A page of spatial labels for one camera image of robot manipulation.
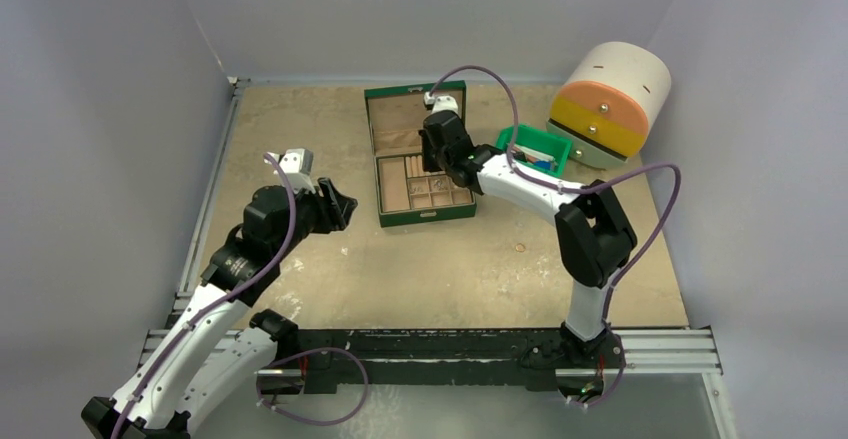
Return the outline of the green jewelry box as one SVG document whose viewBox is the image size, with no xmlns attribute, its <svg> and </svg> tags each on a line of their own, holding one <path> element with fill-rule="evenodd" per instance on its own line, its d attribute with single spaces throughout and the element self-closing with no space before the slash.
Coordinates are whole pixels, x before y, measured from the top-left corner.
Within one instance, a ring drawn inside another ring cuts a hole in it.
<svg viewBox="0 0 848 439">
<path fill-rule="evenodd" d="M 364 91 L 366 118 L 375 169 L 377 216 L 381 227 L 408 226 L 429 222 L 472 218 L 477 204 L 425 212 L 409 211 L 381 214 L 379 211 L 375 159 L 383 156 L 422 154 L 419 130 L 428 111 L 423 96 L 432 88 L 430 83 L 371 88 Z"/>
</svg>

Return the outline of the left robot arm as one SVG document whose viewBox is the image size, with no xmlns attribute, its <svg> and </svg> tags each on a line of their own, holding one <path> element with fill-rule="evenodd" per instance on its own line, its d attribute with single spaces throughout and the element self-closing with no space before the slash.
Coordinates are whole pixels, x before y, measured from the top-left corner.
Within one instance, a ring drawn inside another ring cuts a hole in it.
<svg viewBox="0 0 848 439">
<path fill-rule="evenodd" d="M 292 364 L 298 327 L 270 310 L 225 351 L 215 349 L 279 277 L 281 260 L 310 234 L 346 229 L 357 205 L 328 178 L 256 190 L 155 351 L 115 393 L 83 408 L 93 436 L 190 438 L 249 375 Z"/>
</svg>

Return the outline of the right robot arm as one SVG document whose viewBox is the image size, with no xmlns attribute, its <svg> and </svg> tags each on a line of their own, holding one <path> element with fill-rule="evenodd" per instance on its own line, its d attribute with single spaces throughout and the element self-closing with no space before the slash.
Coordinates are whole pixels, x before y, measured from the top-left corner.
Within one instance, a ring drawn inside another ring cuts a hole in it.
<svg viewBox="0 0 848 439">
<path fill-rule="evenodd" d="M 555 228 L 561 261 L 573 280 L 561 351 L 576 366 L 596 358 L 609 336 L 610 281 L 637 244 L 614 191 L 602 181 L 594 182 L 595 192 L 575 183 L 547 187 L 547 175 L 514 162 L 511 154 L 473 144 L 463 120 L 450 110 L 429 114 L 419 134 L 426 170 L 443 171 L 455 185 L 506 200 Z"/>
</svg>

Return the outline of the green plastic bin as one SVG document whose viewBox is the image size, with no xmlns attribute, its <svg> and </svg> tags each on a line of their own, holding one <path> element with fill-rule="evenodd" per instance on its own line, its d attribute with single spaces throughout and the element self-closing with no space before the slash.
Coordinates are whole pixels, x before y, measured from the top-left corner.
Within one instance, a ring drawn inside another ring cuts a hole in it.
<svg viewBox="0 0 848 439">
<path fill-rule="evenodd" d="M 560 178 L 569 158 L 572 141 L 526 124 L 520 124 L 512 152 L 516 159 L 554 178 Z"/>
</svg>

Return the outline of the round drawer cabinet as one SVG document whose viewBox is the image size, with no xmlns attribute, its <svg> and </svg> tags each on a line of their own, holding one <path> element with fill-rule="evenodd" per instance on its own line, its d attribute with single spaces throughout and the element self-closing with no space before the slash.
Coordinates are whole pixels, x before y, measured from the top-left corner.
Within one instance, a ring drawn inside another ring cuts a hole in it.
<svg viewBox="0 0 848 439">
<path fill-rule="evenodd" d="M 645 145 L 671 85 L 670 70 L 649 50 L 599 44 L 555 94 L 546 131 L 571 141 L 571 159 L 616 169 Z"/>
</svg>

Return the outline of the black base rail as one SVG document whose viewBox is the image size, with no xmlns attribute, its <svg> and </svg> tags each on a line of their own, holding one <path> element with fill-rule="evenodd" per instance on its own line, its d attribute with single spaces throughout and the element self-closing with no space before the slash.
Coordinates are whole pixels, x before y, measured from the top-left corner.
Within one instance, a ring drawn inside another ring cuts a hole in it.
<svg viewBox="0 0 848 439">
<path fill-rule="evenodd" d="M 564 327 L 507 329 L 301 329 L 284 339 L 271 379 L 298 379 L 308 394 L 332 394 L 346 384 L 516 386 L 594 400 L 626 366 L 610 331 L 587 343 Z"/>
</svg>

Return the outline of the aluminium frame rail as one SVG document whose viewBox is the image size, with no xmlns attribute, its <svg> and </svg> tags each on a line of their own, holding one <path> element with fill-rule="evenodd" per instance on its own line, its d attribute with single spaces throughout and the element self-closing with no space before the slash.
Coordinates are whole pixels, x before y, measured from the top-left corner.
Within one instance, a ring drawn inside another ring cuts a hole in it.
<svg viewBox="0 0 848 439">
<path fill-rule="evenodd" d="M 220 185 L 220 177 L 224 170 L 224 164 L 228 154 L 229 144 L 233 135 L 239 108 L 248 87 L 252 85 L 252 79 L 248 77 L 229 77 L 232 95 L 230 97 L 229 109 L 225 115 L 223 130 L 215 155 L 211 162 L 210 176 L 204 192 L 203 201 L 194 225 L 183 270 L 174 295 L 172 309 L 167 315 L 163 327 L 151 329 L 142 346 L 138 367 L 141 367 L 164 342 L 169 330 L 177 323 L 179 317 L 187 310 L 188 303 L 193 296 L 194 288 L 198 281 L 199 268 L 203 259 L 204 247 L 208 229 L 214 214 L 215 201 Z"/>
</svg>

